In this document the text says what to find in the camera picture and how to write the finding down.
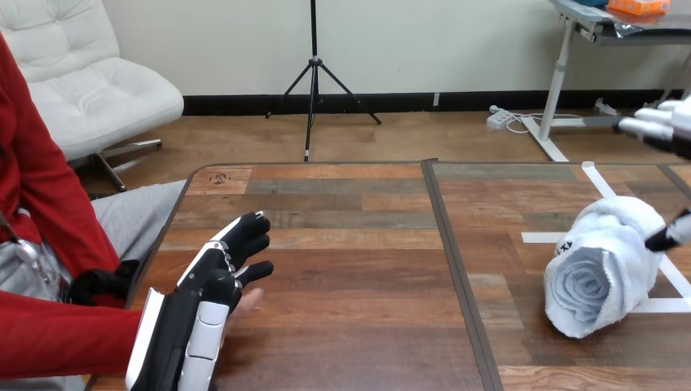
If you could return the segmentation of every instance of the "robotic hand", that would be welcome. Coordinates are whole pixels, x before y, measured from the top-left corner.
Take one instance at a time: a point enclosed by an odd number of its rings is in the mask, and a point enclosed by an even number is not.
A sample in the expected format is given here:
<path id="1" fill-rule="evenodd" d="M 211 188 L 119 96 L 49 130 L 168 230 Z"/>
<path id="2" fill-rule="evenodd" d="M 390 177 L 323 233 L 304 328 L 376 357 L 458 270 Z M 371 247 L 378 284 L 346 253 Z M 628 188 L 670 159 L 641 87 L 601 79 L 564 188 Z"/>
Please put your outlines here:
<path id="1" fill-rule="evenodd" d="M 691 98 L 669 100 L 657 109 L 642 108 L 635 118 L 622 118 L 614 125 L 616 133 L 636 137 L 660 151 L 691 159 Z M 691 241 L 691 209 L 686 209 L 668 226 L 652 235 L 645 247 L 666 252 Z"/>
<path id="2" fill-rule="evenodd" d="M 691 98 L 668 100 L 658 108 L 642 108 L 635 118 L 622 118 L 615 132 L 636 137 L 663 152 L 691 159 Z"/>
<path id="3" fill-rule="evenodd" d="M 248 283 L 273 272 L 270 261 L 243 267 L 269 246 L 264 213 L 248 213 L 218 232 L 163 296 L 149 290 L 125 376 L 129 391 L 208 391 L 223 329 Z"/>

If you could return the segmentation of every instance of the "white tape line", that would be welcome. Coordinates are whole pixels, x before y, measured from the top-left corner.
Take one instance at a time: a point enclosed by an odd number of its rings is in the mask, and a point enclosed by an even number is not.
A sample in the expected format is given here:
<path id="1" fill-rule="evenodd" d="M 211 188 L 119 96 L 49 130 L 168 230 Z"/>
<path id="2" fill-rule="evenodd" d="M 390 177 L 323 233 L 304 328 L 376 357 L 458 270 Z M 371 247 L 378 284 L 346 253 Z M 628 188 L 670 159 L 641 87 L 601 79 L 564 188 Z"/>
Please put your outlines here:
<path id="1" fill-rule="evenodd" d="M 522 232 L 523 243 L 559 243 L 566 232 Z"/>
<path id="2" fill-rule="evenodd" d="M 607 184 L 607 181 L 600 175 L 600 173 L 595 168 L 595 163 L 591 161 L 584 161 L 581 165 L 584 173 L 590 178 L 590 182 L 597 188 L 597 190 L 602 194 L 603 198 L 616 197 L 617 194 L 614 190 Z"/>
<path id="3" fill-rule="evenodd" d="M 691 298 L 691 283 L 689 283 L 686 277 L 681 274 L 679 269 L 677 269 L 676 266 L 671 263 L 667 256 L 662 259 L 662 263 L 660 263 L 660 270 L 667 277 L 667 279 L 670 280 L 672 286 L 676 288 L 677 292 L 679 292 L 683 298 Z"/>
<path id="4" fill-rule="evenodd" d="M 691 304 L 685 299 L 648 299 L 631 312 L 632 314 L 691 313 Z"/>

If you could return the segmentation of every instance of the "wire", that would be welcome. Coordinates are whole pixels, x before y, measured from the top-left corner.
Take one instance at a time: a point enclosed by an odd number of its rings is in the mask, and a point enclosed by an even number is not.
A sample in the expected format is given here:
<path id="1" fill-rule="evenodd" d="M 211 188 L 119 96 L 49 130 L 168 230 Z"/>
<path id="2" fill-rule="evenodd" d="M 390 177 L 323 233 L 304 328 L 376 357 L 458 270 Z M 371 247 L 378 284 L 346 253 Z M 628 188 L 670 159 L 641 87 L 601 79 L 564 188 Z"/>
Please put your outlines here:
<path id="1" fill-rule="evenodd" d="M 511 116 L 513 118 L 511 119 L 511 121 L 509 121 L 506 124 L 506 130 L 508 130 L 511 133 L 515 133 L 515 134 L 526 134 L 526 133 L 528 133 L 528 130 L 512 129 L 511 124 L 513 122 L 520 121 L 522 118 L 526 118 L 526 117 L 535 118 L 535 119 L 542 119 L 542 117 L 543 117 L 543 113 L 541 113 L 541 112 L 533 112 L 531 114 L 516 114 L 514 112 L 508 112 L 508 113 L 511 114 Z M 574 114 L 555 114 L 554 118 L 583 118 L 583 117 L 582 116 L 576 116 Z"/>

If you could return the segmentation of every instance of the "orange box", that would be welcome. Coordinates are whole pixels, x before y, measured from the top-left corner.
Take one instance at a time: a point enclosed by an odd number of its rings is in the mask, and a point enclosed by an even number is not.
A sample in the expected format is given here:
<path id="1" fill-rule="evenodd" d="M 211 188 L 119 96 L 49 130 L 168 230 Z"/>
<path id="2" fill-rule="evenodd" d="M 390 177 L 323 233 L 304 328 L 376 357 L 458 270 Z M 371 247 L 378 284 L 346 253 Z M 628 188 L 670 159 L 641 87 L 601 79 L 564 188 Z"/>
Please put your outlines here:
<path id="1" fill-rule="evenodd" d="M 610 8 L 633 15 L 666 14 L 670 0 L 610 0 Z"/>

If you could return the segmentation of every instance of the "wooden table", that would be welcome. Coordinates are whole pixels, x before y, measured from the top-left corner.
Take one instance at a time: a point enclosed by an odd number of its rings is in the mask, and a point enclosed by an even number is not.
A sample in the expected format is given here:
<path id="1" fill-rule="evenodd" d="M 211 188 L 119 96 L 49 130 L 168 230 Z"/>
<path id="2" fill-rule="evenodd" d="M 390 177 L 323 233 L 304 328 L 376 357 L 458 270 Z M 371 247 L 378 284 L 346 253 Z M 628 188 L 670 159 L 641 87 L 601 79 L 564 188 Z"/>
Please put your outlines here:
<path id="1" fill-rule="evenodd" d="M 665 174 L 598 165 L 620 195 L 669 218 L 691 204 Z M 170 292 L 199 247 L 243 213 L 272 222 L 275 273 L 238 323 L 219 390 L 684 389 L 691 314 L 630 314 L 583 340 L 544 315 L 554 244 L 600 198 L 579 165 L 218 165 L 193 174 L 134 301 Z M 671 259 L 691 275 L 691 249 Z M 680 297 L 658 276 L 651 297 Z M 101 376 L 93 389 L 124 389 Z"/>

